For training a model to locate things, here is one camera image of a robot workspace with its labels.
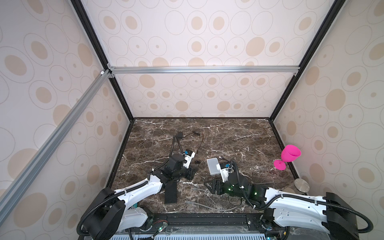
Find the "black power adapter with plug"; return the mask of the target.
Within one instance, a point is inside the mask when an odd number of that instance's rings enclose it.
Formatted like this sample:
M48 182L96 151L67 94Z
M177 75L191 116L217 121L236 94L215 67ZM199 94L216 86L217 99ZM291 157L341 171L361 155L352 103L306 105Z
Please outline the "black power adapter with plug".
M181 140L184 138L184 135L182 132L177 132L174 136L173 136L173 140L172 140L172 145L171 145L171 150L170 150L170 153L169 153L169 158L172 156L173 154L173 151L174 151L174 146L175 146L175 143L178 144L179 146L179 149L181 151L181 154L184 154L185 151L181 145Z

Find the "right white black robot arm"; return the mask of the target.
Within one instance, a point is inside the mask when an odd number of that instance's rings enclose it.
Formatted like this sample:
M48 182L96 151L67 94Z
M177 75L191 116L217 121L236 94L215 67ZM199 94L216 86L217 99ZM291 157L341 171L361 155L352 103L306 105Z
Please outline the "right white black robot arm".
M227 194L245 201L252 209L262 211L262 225L298 227L328 234L332 240L357 240L360 234L374 229L373 222L354 210L338 195L302 196L263 185L250 184L240 174L231 173L226 180L204 183L216 195Z

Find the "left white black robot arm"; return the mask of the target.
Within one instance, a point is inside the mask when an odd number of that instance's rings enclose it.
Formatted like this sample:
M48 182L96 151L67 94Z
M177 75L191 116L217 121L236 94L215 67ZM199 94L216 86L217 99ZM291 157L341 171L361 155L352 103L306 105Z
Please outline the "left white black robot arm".
M118 231L149 224L150 212L134 205L163 190L176 191L180 179L192 180L197 172L191 167L194 157L191 150L172 154L163 167L152 171L146 179L115 191L102 189L80 218L77 234L109 240Z

